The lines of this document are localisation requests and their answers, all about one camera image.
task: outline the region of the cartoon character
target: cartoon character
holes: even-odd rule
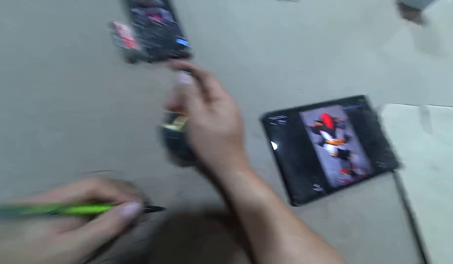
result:
[[[365,169],[358,168],[358,155],[347,149],[346,143],[350,142],[352,137],[346,134],[346,120],[322,113],[319,120],[309,127],[314,134],[320,136],[317,145],[323,147],[332,157],[340,159],[341,173],[352,178],[367,175]]]

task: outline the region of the wrist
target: wrist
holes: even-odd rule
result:
[[[222,156],[217,160],[211,160],[207,164],[218,179],[228,178],[231,175],[252,170],[243,151]]]

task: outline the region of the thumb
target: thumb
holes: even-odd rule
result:
[[[101,214],[83,227],[71,231],[76,248],[92,253],[118,236],[142,212],[139,202],[126,202]]]
[[[199,83],[186,71],[179,71],[178,86],[184,97],[187,112],[199,114],[204,107],[204,99]]]

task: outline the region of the fingernail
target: fingernail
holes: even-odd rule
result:
[[[192,85],[194,83],[192,76],[187,72],[181,70],[178,74],[178,84],[180,85]]]
[[[139,202],[128,202],[121,209],[120,214],[126,220],[133,220],[141,213],[142,205]]]

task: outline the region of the black object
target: black object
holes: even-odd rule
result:
[[[124,51],[126,61],[149,63],[191,56],[190,45],[169,0],[123,0],[137,48]]]
[[[307,130],[301,117],[303,112],[331,106],[339,106],[348,116],[347,121],[351,124],[372,168],[365,177],[355,178],[354,182],[338,187],[332,186],[326,177],[313,146],[318,142],[311,140],[310,129]],[[363,95],[269,112],[261,118],[261,122],[293,206],[319,199],[366,179],[393,171],[399,166],[384,137],[377,115]]]
[[[165,146],[179,165],[194,165],[197,157],[188,144],[186,135],[187,117],[184,113],[167,112],[161,124]]]
[[[161,206],[153,206],[153,205],[146,205],[145,208],[143,208],[144,213],[155,213],[155,212],[161,212],[161,211],[166,211],[165,207]]]

